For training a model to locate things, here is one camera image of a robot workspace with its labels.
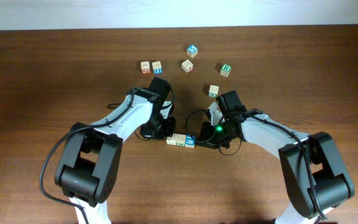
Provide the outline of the blue L block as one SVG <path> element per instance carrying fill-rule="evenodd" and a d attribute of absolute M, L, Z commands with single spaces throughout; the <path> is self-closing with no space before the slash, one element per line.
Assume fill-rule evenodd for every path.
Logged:
<path fill-rule="evenodd" d="M 195 147 L 195 140 L 187 135 L 185 138 L 185 147 L 194 148 Z"/>

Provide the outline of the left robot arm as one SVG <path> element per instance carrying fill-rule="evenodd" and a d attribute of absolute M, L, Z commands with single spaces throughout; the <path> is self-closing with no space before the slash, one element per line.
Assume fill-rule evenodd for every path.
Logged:
<path fill-rule="evenodd" d="M 131 88 L 105 118 L 76 123 L 61 139 L 55 183 L 69 197 L 79 223 L 110 222 L 106 201 L 117 179 L 122 145 L 136 129 L 146 141 L 173 135 L 173 101 L 167 100 L 172 93 L 166 80 L 155 77 L 147 88 Z"/>

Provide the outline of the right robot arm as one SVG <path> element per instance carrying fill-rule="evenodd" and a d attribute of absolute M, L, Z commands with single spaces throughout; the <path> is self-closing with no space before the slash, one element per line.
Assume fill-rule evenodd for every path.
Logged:
<path fill-rule="evenodd" d="M 238 138 L 280 160 L 290 203 L 274 223 L 318 223 L 355 195 L 349 171 L 328 133 L 295 131 L 261 110 L 248 110 L 236 91 L 217 96 L 204 113 L 208 119 L 197 145 L 221 150 Z"/>

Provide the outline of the red E block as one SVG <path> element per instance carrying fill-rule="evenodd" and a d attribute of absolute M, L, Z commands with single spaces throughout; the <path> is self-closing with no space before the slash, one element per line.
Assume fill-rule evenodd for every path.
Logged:
<path fill-rule="evenodd" d="M 185 134 L 177 134 L 176 135 L 176 145 L 185 147 L 186 135 Z"/>

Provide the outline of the dog picture wooden block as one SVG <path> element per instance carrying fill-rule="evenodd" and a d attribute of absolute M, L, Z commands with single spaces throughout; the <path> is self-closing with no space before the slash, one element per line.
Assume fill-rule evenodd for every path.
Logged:
<path fill-rule="evenodd" d="M 168 136 L 166 139 L 166 143 L 168 145 L 176 145 L 177 144 L 177 135 L 173 133 L 171 136 Z"/>

